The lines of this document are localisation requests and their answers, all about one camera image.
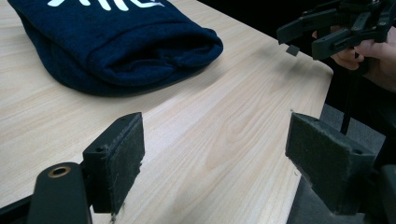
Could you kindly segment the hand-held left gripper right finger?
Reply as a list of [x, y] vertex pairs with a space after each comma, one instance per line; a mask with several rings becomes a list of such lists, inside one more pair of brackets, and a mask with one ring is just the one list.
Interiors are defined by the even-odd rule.
[[375, 155], [320, 119], [293, 113], [285, 155], [336, 215], [354, 215]]

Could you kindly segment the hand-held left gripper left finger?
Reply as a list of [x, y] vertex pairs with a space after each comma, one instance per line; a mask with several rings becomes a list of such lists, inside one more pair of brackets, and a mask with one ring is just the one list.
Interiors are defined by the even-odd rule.
[[89, 201], [95, 213], [120, 211], [144, 156], [140, 112], [116, 119], [83, 151], [85, 174], [91, 180]]

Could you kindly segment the navy blue folded sweater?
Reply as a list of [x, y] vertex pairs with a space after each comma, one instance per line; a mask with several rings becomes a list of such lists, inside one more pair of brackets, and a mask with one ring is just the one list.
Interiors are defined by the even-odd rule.
[[216, 32], [168, 0], [8, 0], [49, 74], [101, 96], [156, 90], [223, 51]]

